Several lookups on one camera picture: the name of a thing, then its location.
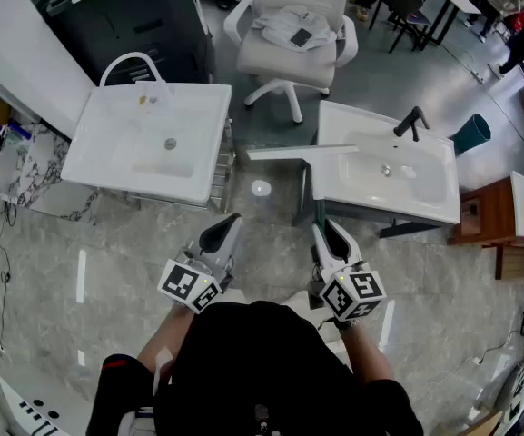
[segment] tile floor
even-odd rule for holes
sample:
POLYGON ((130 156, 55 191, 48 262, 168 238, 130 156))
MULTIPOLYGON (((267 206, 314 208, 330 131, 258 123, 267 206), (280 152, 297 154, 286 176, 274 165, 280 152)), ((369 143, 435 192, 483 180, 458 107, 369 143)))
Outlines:
MULTIPOLYGON (((440 4, 441 0, 429 0, 424 11, 433 17, 440 4)), ((226 13, 212 5, 206 5, 205 12, 216 46, 219 82, 233 86, 237 143, 307 144, 317 125, 316 95, 299 90, 305 116, 300 127, 292 126, 288 105, 277 95, 245 111, 242 100, 257 82, 235 71, 236 50, 222 33, 226 13)), ((418 104, 432 127, 446 135, 472 113, 482 114, 492 140, 458 160, 460 185, 475 188, 511 170, 524 173, 524 115, 517 95, 524 83, 521 73, 479 85, 446 49, 412 53, 408 37, 388 55, 393 35, 384 17, 382 11, 372 32, 357 24, 359 55, 337 73, 330 100, 396 118, 418 104)), ((463 64, 484 74, 488 61, 506 56, 497 36, 481 45, 459 21, 447 40, 457 43, 446 46, 463 64)), ((307 227, 290 226, 295 170, 295 163, 254 166, 245 160, 238 169, 232 210, 243 215, 246 227, 233 287, 242 289, 249 301, 282 302, 304 289, 311 276, 311 235, 307 227), (258 177, 271 183, 270 196, 251 194, 251 183, 258 177)), ((155 290, 163 265, 208 216, 157 203, 133 210, 105 197, 96 225, 18 209, 15 226, 5 227, 1 238, 13 275, 1 366, 29 363, 90 401, 102 359, 112 352, 138 353, 167 313, 170 303, 155 290), (84 303, 75 297, 81 253, 86 257, 84 303), (78 364, 78 351, 84 353, 85 366, 78 364)), ((524 280, 496 282, 493 250, 447 246, 445 232, 380 240, 378 224, 341 222, 359 242, 371 268, 381 273, 389 299, 364 324, 389 357, 426 433, 432 434, 439 422, 461 422, 473 403, 493 396, 505 378, 505 372, 494 377, 499 357, 508 355, 510 364, 521 357, 524 342, 512 334, 508 345, 489 352, 480 366, 471 360, 518 329, 524 280), (385 318, 388 335, 382 334, 385 318)), ((0 251, 0 271, 3 268, 0 251)), ((3 293, 0 283, 0 328, 3 293)), ((327 341, 336 339, 328 327, 322 334, 327 341)))

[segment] black machine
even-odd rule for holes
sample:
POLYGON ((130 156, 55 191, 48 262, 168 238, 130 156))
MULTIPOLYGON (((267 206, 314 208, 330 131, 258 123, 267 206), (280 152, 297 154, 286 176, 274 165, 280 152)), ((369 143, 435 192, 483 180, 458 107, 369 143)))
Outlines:
MULTIPOLYGON (((32 0, 55 35, 96 85, 129 52, 149 55, 165 81, 210 83, 213 44, 193 0, 32 0)), ((152 81, 145 62, 122 62, 106 84, 152 81)))

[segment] teal bucket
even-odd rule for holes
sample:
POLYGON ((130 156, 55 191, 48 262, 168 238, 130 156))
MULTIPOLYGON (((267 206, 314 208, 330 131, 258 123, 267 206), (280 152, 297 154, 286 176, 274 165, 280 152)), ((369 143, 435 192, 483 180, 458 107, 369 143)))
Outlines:
POLYGON ((456 155, 483 144, 491 139, 489 126, 479 114, 474 114, 452 137, 456 155))

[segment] smartphone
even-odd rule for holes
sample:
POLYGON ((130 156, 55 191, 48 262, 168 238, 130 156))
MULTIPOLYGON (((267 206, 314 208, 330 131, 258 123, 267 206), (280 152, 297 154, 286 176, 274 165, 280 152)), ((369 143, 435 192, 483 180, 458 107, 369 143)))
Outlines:
POLYGON ((302 47, 306 42, 310 40, 312 37, 312 34, 306 31, 306 29, 301 29, 296 34, 292 36, 292 39, 290 39, 290 42, 292 42, 297 47, 302 47))

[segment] shoe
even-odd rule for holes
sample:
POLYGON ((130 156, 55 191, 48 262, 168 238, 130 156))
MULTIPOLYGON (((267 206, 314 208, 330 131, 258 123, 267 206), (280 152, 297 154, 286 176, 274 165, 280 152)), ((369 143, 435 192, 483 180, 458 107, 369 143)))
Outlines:
POLYGON ((356 9, 356 18, 361 20, 361 21, 368 20, 369 19, 368 10, 366 8, 364 8, 363 6, 359 6, 356 9))
POLYGON ((488 63, 488 66, 491 72, 495 74, 498 79, 502 79, 504 77, 504 74, 502 74, 499 70, 499 64, 488 63))

